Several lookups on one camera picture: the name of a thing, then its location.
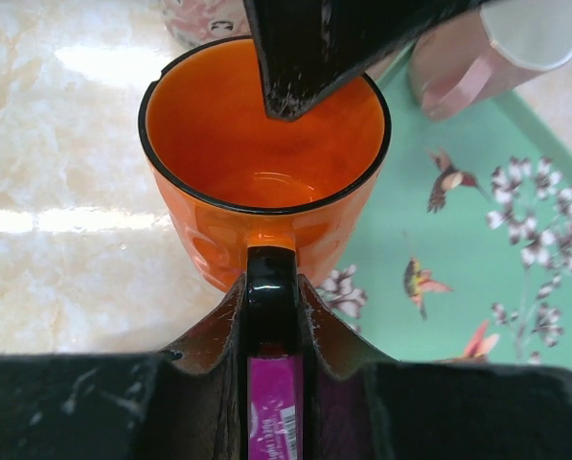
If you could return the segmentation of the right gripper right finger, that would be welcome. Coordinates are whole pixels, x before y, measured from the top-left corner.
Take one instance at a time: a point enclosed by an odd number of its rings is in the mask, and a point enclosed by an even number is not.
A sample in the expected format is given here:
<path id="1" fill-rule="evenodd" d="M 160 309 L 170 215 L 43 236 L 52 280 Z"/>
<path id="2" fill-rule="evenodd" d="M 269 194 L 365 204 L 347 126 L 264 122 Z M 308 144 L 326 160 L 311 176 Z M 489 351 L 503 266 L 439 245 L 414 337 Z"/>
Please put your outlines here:
<path id="1" fill-rule="evenodd" d="M 571 371 L 398 361 L 298 287 L 302 458 L 572 459 Z"/>

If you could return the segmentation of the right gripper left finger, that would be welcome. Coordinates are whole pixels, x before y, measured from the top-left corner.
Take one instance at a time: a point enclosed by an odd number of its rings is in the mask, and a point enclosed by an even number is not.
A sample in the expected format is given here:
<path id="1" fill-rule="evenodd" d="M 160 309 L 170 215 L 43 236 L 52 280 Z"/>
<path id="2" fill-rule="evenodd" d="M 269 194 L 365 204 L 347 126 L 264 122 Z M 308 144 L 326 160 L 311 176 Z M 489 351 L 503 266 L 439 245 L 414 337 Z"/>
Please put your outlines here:
<path id="1" fill-rule="evenodd" d="M 0 459 L 235 459 L 238 279 L 158 352 L 0 355 Z"/>

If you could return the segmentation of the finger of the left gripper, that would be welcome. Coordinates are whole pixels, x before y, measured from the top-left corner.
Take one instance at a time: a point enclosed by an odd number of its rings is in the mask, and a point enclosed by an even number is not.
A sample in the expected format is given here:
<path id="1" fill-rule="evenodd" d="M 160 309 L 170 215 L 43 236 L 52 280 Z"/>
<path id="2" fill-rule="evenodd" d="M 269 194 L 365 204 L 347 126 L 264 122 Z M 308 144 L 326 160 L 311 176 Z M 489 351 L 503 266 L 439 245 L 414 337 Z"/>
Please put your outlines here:
<path id="1" fill-rule="evenodd" d="M 268 117 L 295 121 L 479 0 L 246 0 Z"/>

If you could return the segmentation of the pink floral mug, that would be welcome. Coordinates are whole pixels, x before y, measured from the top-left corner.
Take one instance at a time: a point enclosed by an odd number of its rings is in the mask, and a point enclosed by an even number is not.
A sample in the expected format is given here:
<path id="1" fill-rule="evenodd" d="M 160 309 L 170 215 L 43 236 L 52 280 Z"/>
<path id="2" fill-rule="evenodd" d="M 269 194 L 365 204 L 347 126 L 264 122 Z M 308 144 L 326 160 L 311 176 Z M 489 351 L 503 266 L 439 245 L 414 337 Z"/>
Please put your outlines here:
<path id="1" fill-rule="evenodd" d="M 185 46 L 250 34 L 241 0 L 163 0 L 160 7 L 167 30 Z"/>

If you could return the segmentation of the orange mug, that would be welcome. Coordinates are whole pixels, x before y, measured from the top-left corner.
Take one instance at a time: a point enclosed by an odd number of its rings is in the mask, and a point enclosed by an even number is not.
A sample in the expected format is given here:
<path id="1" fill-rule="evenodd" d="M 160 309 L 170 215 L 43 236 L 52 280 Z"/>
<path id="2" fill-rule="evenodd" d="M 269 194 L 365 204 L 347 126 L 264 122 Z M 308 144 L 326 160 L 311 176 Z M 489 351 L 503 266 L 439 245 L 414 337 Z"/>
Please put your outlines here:
<path id="1" fill-rule="evenodd" d="M 248 37 L 200 46 L 146 90 L 138 132 L 195 269 L 227 291 L 258 246 L 292 251 L 316 289 L 343 255 L 378 180 L 391 117 L 356 77 L 294 122 L 265 115 Z"/>

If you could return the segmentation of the pink cream mug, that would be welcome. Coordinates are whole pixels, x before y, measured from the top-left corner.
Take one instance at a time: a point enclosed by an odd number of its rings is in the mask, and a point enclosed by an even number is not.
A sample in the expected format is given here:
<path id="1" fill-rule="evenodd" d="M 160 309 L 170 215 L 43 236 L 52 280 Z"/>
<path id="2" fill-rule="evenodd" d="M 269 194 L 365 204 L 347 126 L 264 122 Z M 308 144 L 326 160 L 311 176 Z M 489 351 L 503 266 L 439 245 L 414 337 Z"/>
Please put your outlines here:
<path id="1" fill-rule="evenodd" d="M 423 112 L 438 122 L 571 58 L 572 0 L 495 1 L 424 34 L 408 79 Z"/>

